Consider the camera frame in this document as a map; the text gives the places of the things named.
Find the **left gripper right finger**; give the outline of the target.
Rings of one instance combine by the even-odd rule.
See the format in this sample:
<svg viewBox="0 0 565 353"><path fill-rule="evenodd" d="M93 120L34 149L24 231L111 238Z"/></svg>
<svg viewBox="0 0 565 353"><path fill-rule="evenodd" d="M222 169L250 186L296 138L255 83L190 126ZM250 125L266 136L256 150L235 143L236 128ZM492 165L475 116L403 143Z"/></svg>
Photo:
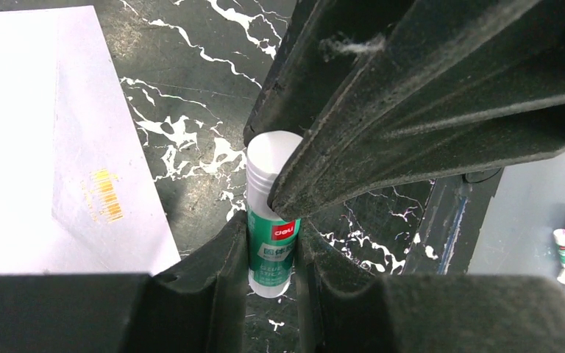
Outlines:
<svg viewBox="0 0 565 353"><path fill-rule="evenodd" d="M302 352L565 352L565 293L544 277L375 275L309 223L295 272Z"/></svg>

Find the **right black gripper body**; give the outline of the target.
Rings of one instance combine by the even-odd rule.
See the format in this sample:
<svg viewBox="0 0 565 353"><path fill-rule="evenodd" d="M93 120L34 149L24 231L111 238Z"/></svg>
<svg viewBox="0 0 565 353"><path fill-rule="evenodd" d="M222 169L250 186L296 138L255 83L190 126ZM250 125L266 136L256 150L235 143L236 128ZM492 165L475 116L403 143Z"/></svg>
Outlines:
<svg viewBox="0 0 565 353"><path fill-rule="evenodd" d="M244 140L303 137L285 220L565 151L565 1L298 1Z"/></svg>

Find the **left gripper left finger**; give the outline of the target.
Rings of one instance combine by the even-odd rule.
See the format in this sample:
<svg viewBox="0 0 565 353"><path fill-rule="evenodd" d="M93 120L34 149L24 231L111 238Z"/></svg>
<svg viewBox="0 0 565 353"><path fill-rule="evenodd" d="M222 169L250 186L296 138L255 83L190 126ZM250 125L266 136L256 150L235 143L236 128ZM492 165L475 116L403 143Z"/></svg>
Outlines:
<svg viewBox="0 0 565 353"><path fill-rule="evenodd" d="M247 215L148 274L0 276L0 352L239 352Z"/></svg>

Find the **white green glue stick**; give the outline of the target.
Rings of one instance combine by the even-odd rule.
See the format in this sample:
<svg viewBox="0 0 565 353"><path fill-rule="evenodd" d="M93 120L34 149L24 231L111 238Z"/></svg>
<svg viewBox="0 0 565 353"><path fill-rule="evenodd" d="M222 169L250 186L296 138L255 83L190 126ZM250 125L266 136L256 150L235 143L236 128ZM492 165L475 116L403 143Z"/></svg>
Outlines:
<svg viewBox="0 0 565 353"><path fill-rule="evenodd" d="M246 150L246 200L250 288L263 298L283 295L290 284L301 220L285 221L268 205L269 193L302 137L265 132Z"/></svg>

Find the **lavender paper envelope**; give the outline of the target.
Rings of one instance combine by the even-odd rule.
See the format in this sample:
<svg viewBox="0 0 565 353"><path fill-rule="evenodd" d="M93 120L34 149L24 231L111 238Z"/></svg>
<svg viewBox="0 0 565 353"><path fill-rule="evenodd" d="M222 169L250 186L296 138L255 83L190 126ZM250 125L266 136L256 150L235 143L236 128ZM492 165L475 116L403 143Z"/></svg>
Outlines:
<svg viewBox="0 0 565 353"><path fill-rule="evenodd" d="M0 12L0 274L179 260L95 10Z"/></svg>

